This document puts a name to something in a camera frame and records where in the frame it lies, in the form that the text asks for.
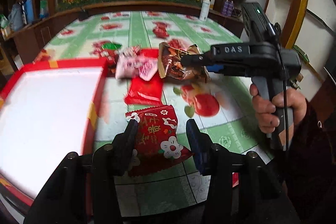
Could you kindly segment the person's right hand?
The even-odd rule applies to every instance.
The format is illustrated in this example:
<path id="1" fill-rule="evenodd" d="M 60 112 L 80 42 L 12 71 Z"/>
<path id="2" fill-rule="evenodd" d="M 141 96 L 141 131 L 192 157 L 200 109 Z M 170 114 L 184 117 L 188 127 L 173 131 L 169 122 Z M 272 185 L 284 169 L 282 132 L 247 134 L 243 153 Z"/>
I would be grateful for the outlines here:
<path id="1" fill-rule="evenodd" d="M 260 130 L 269 134 L 274 132 L 276 127 L 280 125 L 280 119 L 274 115 L 276 107 L 284 107 L 283 93 L 279 93 L 272 101 L 265 100 L 258 95 L 256 85 L 252 84 L 249 88 L 252 96 L 252 106 L 255 110 L 255 116 L 258 121 Z M 307 101 L 302 93 L 299 91 L 288 88 L 286 90 L 287 106 L 293 109 L 293 123 L 298 126 L 306 115 Z"/>

